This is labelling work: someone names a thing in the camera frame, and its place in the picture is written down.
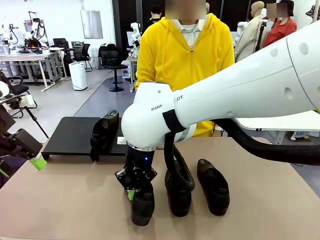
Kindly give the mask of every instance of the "yellow hoodie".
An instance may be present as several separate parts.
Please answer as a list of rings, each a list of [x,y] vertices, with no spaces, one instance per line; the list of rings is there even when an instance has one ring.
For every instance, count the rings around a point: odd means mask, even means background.
[[[148,27],[141,38],[136,87],[142,82],[156,81],[169,84],[172,91],[181,90],[234,63],[230,30],[212,13],[193,50],[175,24],[163,17]],[[194,136],[209,137],[213,127],[210,121],[198,123]]]

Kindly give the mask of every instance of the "black backpack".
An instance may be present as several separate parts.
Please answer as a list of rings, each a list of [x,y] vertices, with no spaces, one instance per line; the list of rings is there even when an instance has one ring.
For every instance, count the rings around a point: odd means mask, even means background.
[[[116,47],[116,45],[114,45],[113,43],[109,43],[107,46],[106,46],[106,43],[105,44],[102,44],[99,48],[99,52],[98,52],[98,57],[101,57],[101,52],[104,52],[104,51],[117,51],[118,52],[118,49]]]

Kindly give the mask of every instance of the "chair backrest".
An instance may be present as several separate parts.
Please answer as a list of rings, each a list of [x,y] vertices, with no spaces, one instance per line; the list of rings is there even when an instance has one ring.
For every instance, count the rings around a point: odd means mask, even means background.
[[[83,56],[86,56],[86,57],[89,56],[89,54],[88,54],[89,47],[90,47],[90,44],[88,44],[88,43],[85,43],[83,45],[83,48],[82,48],[82,55]]]
[[[119,65],[119,53],[117,51],[102,51],[101,52],[102,65]]]
[[[54,38],[53,39],[54,46],[58,48],[69,48],[69,43],[65,38]]]

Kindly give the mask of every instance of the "shirt collar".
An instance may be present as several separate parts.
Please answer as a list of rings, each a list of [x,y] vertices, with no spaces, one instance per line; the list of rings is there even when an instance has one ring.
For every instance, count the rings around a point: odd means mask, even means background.
[[[193,32],[201,32],[202,29],[204,29],[204,27],[205,27],[206,21],[207,21],[207,19],[199,19]],[[176,26],[176,28],[180,32],[182,32],[182,33],[189,32],[187,29],[184,28],[184,26],[181,25],[179,20],[173,19],[172,22],[174,23],[174,25]]]

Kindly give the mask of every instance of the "neon green tape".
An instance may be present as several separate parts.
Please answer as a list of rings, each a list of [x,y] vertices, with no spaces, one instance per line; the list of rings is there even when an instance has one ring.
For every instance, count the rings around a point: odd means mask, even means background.
[[[46,160],[44,159],[44,157],[42,155],[39,158],[35,157],[35,158],[30,159],[29,161],[39,171],[43,170],[47,164]]]
[[[128,198],[130,201],[134,200],[135,193],[136,193],[135,190],[128,190]]]
[[[3,175],[3,176],[5,176],[5,177],[9,177],[9,175],[8,174],[6,174],[1,168],[0,168],[0,173]]]

